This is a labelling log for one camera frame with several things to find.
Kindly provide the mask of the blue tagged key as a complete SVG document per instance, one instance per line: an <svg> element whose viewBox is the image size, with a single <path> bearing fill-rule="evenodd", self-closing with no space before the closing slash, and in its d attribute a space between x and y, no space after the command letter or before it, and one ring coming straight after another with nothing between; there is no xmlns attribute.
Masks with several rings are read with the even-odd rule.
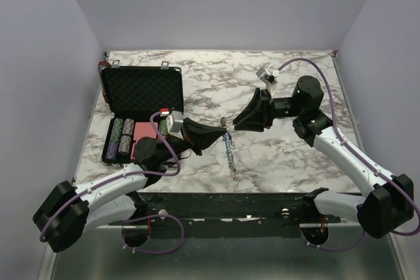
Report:
<svg viewBox="0 0 420 280"><path fill-rule="evenodd" d="M227 139L228 141L231 141L232 136L230 135L230 133L229 133L229 132L226 132L226 133L224 134L224 138L225 138L225 139Z"/></svg>

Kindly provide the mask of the grey blue spiral keyring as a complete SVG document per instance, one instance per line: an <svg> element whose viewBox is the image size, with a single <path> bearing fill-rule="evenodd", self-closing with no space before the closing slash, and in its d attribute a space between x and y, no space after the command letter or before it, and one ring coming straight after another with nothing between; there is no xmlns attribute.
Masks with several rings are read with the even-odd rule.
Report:
<svg viewBox="0 0 420 280"><path fill-rule="evenodd" d="M228 125L227 125L226 117L222 117L220 119L220 123L221 123L220 126L225 130L225 133L226 132L230 133ZM236 164L234 160L234 154L233 154L233 151L236 149L236 145L233 141L233 138L231 139L231 141L228 141L227 139L224 138L224 135L223 135L222 139L225 145L226 160L227 160L228 168L230 171L230 175L233 181L236 181L238 172L237 172L237 168L236 168Z"/></svg>

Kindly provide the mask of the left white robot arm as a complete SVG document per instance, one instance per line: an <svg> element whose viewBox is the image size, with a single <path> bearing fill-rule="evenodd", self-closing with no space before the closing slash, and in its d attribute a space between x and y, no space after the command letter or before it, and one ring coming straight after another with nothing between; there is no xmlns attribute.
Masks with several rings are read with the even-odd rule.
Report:
<svg viewBox="0 0 420 280"><path fill-rule="evenodd" d="M68 181L57 184L33 215L39 240L53 252L68 249L87 230L113 222L139 224L149 215L140 204L138 191L163 177L180 173L180 155L192 151L201 155L226 130L199 124L189 118L175 121L162 134L153 114L149 125L154 136L143 136L135 143L134 159L121 170L78 186Z"/></svg>

